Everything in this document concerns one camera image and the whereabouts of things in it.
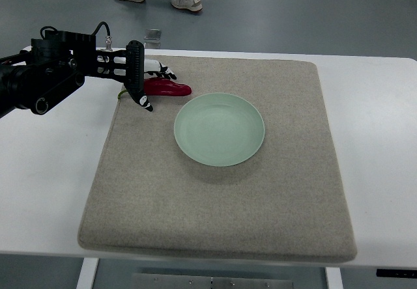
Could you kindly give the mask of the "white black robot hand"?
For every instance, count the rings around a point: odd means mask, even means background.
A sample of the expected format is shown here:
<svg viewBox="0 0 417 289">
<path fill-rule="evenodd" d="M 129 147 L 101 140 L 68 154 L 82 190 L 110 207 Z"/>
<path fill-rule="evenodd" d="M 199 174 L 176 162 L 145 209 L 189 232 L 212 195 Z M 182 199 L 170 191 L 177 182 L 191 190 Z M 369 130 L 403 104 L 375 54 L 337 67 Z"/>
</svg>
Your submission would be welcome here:
<svg viewBox="0 0 417 289">
<path fill-rule="evenodd" d="M 144 45 L 132 40 L 124 49 L 117 51 L 99 48 L 96 50 L 98 75 L 123 84 L 135 103 L 147 111 L 153 111 L 145 92 L 145 74 L 176 80 L 170 67 L 160 61 L 145 58 Z"/>
</svg>

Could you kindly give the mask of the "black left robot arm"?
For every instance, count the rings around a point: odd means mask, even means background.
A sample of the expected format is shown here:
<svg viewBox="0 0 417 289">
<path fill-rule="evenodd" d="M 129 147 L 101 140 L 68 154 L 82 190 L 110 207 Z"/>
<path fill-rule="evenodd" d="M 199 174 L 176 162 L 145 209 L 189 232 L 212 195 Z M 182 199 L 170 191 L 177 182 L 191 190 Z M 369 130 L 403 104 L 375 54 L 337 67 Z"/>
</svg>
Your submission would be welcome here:
<svg viewBox="0 0 417 289">
<path fill-rule="evenodd" d="M 40 30 L 29 51 L 1 59 L 1 116 L 15 109 L 43 115 L 83 86 L 86 77 L 126 81 L 126 52 L 96 47 L 95 33 Z"/>
</svg>

